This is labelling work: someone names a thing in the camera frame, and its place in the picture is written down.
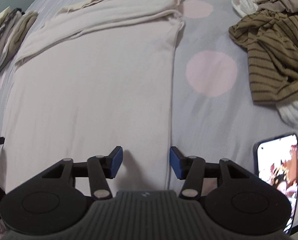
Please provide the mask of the smartphone with lit screen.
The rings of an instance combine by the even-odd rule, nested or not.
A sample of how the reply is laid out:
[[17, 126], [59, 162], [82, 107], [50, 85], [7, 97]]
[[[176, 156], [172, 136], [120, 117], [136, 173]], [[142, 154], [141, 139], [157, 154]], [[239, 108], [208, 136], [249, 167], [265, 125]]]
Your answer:
[[254, 173], [288, 198], [291, 216], [284, 232], [291, 232], [298, 202], [298, 137], [286, 133], [253, 146]]

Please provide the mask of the stack of folded clothes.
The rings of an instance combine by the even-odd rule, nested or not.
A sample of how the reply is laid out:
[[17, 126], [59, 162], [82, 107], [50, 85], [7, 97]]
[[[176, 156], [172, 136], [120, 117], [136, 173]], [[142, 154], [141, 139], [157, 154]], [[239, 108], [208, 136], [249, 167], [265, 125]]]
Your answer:
[[24, 13], [20, 8], [0, 12], [0, 72], [15, 56], [37, 16], [37, 11]]

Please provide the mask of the olive striped garment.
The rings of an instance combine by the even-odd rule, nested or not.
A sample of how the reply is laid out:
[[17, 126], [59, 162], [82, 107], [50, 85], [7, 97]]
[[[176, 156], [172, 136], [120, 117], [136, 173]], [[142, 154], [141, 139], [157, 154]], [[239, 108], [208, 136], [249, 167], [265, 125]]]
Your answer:
[[257, 10], [231, 26], [229, 36], [247, 51], [256, 105], [298, 100], [298, 12]]

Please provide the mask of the grey pink-dotted bed sheet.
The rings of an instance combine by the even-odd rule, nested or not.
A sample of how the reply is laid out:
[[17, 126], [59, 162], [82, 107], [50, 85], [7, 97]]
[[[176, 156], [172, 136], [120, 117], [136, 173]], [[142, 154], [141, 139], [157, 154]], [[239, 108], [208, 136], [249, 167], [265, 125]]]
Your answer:
[[[182, 0], [179, 10], [184, 26], [174, 52], [169, 148], [176, 146], [184, 155], [196, 155], [209, 163], [228, 158], [253, 171], [255, 143], [286, 133], [298, 137], [298, 129], [284, 123], [275, 106], [253, 103], [247, 52], [229, 36], [229, 28], [240, 20], [231, 0]], [[15, 60], [0, 73], [0, 137], [4, 137], [2, 128]], [[2, 185], [3, 146], [0, 187], [7, 192]], [[183, 182], [169, 165], [169, 149], [167, 157], [169, 175], [166, 187], [159, 190], [179, 192]], [[294, 224], [298, 225], [298, 202]]]

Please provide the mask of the cream white garment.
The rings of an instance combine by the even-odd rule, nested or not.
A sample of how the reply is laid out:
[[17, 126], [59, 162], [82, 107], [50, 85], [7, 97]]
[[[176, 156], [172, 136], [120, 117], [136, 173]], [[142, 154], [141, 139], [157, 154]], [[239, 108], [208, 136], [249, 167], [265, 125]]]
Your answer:
[[2, 128], [6, 191], [117, 145], [125, 157], [112, 191], [166, 187], [181, 1], [88, 1], [25, 40]]

